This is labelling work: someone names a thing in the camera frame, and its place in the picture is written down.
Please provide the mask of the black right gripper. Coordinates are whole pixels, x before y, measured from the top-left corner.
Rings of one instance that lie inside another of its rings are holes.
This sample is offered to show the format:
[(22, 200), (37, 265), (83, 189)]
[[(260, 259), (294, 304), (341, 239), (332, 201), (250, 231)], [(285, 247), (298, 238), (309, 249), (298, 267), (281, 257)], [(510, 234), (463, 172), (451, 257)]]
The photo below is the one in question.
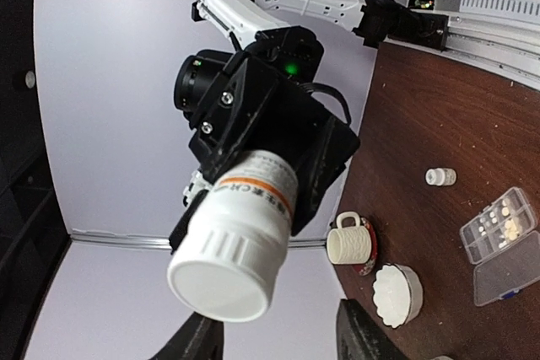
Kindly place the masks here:
[(209, 189), (245, 152), (277, 154), (298, 180), (291, 235), (316, 215), (327, 189), (345, 170), (360, 141), (344, 96), (316, 75), (324, 47), (304, 27), (260, 30), (234, 53), (201, 50), (182, 63), (175, 107), (194, 134), (189, 148), (199, 166), (186, 187), (186, 212), (169, 244), (177, 250)]

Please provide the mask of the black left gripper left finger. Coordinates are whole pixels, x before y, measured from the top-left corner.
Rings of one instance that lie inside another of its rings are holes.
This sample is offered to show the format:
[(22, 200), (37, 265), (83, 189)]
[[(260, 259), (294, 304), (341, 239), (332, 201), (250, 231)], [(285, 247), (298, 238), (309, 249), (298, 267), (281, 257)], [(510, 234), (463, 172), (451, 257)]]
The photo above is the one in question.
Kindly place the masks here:
[(151, 360), (221, 360), (224, 358), (224, 323), (190, 316)]

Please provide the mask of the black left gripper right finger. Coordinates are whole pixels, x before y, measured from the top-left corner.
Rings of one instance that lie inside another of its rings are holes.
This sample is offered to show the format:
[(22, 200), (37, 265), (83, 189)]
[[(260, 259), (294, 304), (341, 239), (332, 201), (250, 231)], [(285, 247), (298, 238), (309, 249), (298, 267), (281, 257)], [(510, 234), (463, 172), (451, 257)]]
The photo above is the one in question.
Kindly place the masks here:
[(336, 339), (338, 359), (408, 359), (355, 299), (340, 300)]

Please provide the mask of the small white pill bottle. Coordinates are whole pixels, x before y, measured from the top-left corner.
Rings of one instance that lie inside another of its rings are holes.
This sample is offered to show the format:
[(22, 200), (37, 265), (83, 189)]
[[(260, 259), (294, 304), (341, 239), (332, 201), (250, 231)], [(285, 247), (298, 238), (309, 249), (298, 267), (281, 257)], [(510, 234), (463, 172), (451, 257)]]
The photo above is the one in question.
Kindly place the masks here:
[(173, 294), (212, 320), (249, 322), (267, 312), (288, 249), (298, 194), (292, 167), (252, 150), (213, 185), (170, 261)]

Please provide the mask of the clear plastic pill organizer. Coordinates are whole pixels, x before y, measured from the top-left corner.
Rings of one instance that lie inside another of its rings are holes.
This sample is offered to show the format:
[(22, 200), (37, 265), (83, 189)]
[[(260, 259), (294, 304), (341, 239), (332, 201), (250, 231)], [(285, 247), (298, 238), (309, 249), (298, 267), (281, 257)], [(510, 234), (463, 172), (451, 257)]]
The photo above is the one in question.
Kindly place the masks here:
[(527, 194), (513, 186), (459, 234), (471, 265), (473, 302), (483, 307), (539, 281), (538, 220)]

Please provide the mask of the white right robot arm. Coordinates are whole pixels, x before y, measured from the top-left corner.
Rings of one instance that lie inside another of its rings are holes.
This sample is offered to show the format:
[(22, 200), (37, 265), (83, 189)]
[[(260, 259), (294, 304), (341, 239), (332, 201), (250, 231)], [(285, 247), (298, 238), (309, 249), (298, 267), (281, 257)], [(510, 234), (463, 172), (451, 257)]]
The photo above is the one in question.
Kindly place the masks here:
[(376, 48), (386, 39), (435, 50), (449, 19), (395, 0), (194, 0), (192, 18), (227, 36), (234, 51), (199, 51), (181, 66), (174, 104), (193, 130), (198, 161), (171, 232), (167, 279), (195, 313), (249, 322), (267, 312), (289, 239), (316, 215), (359, 148), (351, 116), (316, 94), (323, 46), (277, 10), (322, 19)]

